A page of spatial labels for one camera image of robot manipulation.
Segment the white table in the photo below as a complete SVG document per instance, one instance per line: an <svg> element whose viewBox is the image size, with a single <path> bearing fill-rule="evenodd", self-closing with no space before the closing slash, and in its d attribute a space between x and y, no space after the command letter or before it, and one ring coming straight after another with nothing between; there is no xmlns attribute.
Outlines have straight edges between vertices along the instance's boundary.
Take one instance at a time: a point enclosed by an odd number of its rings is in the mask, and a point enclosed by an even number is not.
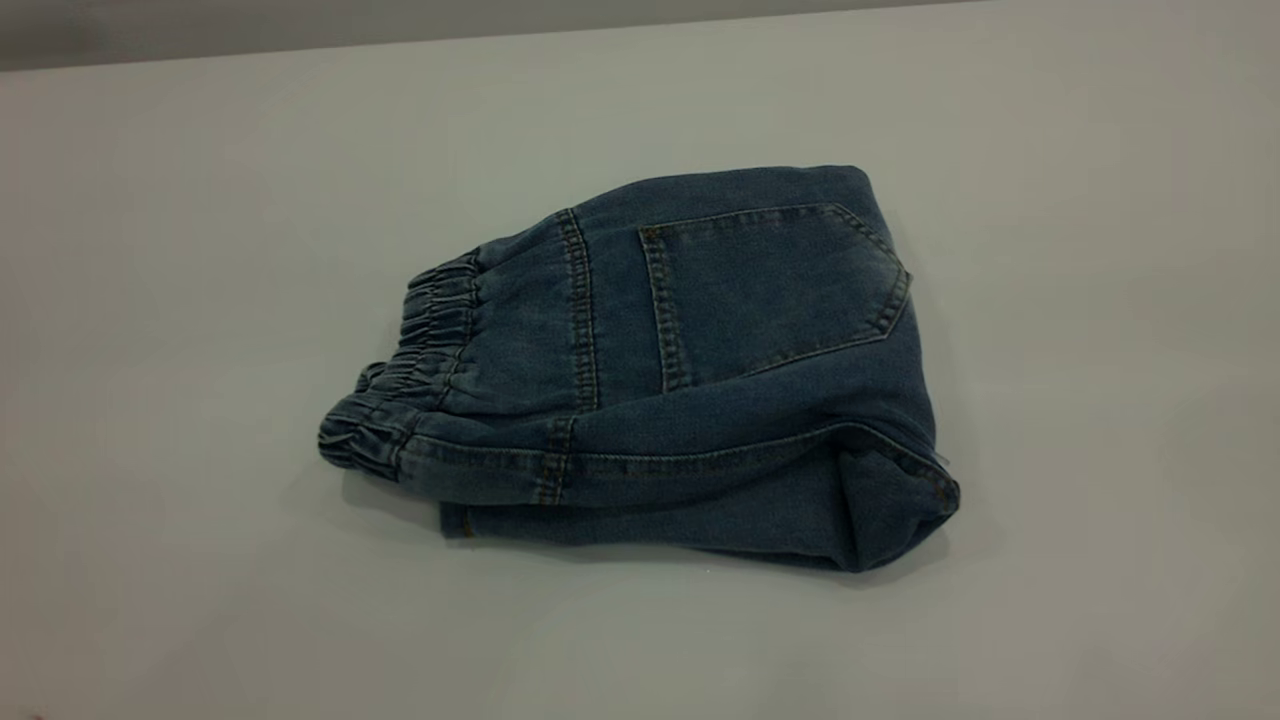
<svg viewBox="0 0 1280 720"><path fill-rule="evenodd" d="M996 0L0 76L0 717L1280 712L1280 4ZM406 281L867 169L964 507L841 577L449 547L314 436Z"/></svg>

